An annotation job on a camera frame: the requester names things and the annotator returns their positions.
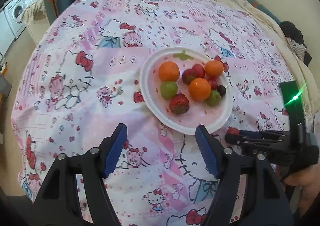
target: bolt head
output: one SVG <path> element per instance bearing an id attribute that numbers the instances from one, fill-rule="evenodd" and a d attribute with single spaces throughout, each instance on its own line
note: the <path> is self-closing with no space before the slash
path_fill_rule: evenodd
<path id="1" fill-rule="evenodd" d="M 257 158 L 258 158 L 259 160 L 265 160 L 265 159 L 266 159 L 266 157 L 265 157 L 264 155 L 262 155 L 262 154 L 258 154 L 258 155 L 257 155 Z"/>
<path id="2" fill-rule="evenodd" d="M 223 152 L 225 152 L 225 154 L 230 155 L 230 154 L 232 154 L 232 149 L 230 149 L 230 148 L 225 148 L 225 149 L 223 150 Z"/>
<path id="3" fill-rule="evenodd" d="M 66 157 L 66 155 L 64 153 L 61 153 L 58 155 L 57 159 L 62 160 Z"/>
<path id="4" fill-rule="evenodd" d="M 91 154 L 96 154 L 98 152 L 99 152 L 99 149 L 97 147 L 93 147 L 92 149 L 90 149 Z"/>

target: pink tablecloth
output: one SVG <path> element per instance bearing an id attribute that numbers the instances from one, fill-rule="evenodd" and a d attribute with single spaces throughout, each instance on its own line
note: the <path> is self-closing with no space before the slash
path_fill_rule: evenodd
<path id="1" fill-rule="evenodd" d="M 209 0 L 76 0 L 33 52 L 12 111 L 23 160 L 18 181 L 31 200 L 59 153 L 82 154 L 122 122 L 129 142 L 105 180 L 122 225 L 204 219 L 217 180 L 195 138 L 161 124 L 139 91 L 145 59 L 177 45 L 224 64 L 234 100 L 228 122 L 215 133 L 223 145 L 228 126 L 288 129 L 277 84 L 292 76 L 247 13 Z M 92 221 L 80 176 L 77 183 L 84 218 Z M 242 178 L 232 221 L 244 189 Z"/>

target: green grape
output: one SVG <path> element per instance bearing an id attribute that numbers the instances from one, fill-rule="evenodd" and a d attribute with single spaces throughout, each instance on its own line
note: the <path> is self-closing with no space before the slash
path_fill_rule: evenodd
<path id="1" fill-rule="evenodd" d="M 178 91 L 178 86 L 173 81 L 163 82 L 160 86 L 160 93 L 163 99 L 169 100 L 173 98 Z"/>
<path id="2" fill-rule="evenodd" d="M 217 90 L 212 90 L 209 97 L 205 100 L 207 105 L 214 107 L 219 104 L 221 96 Z"/>

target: striped cloth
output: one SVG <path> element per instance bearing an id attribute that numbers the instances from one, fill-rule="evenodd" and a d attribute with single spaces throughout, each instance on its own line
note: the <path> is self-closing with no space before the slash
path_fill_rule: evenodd
<path id="1" fill-rule="evenodd" d="M 296 56 L 303 61 L 304 60 L 304 54 L 306 51 L 306 47 L 303 44 L 297 43 L 292 38 L 287 38 L 287 42 L 289 45 L 289 49 L 292 53 L 296 54 Z"/>

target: paper plate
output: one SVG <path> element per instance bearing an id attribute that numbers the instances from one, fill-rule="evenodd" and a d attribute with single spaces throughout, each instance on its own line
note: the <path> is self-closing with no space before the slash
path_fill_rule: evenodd
<path id="1" fill-rule="evenodd" d="M 175 55 L 185 50 L 190 57 Z M 203 124 L 209 133 L 220 129 L 228 120 L 232 111 L 232 95 L 229 82 L 223 73 L 217 83 L 224 85 L 227 92 L 216 107 L 210 107 L 205 102 L 196 102 L 191 99 L 188 86 L 182 82 L 182 73 L 194 64 L 204 64 L 211 59 L 202 53 L 191 49 L 176 47 L 165 48 L 151 55 L 143 64 L 140 72 L 140 88 L 143 99 L 152 113 L 166 126 L 187 135 L 195 135 L 196 127 Z M 158 77 L 159 66 L 165 61 L 175 62 L 180 69 L 180 77 L 177 81 L 178 93 L 183 93 L 190 102 L 189 110 L 182 115 L 174 115 L 169 109 L 170 100 L 161 97 L 161 81 Z"/>

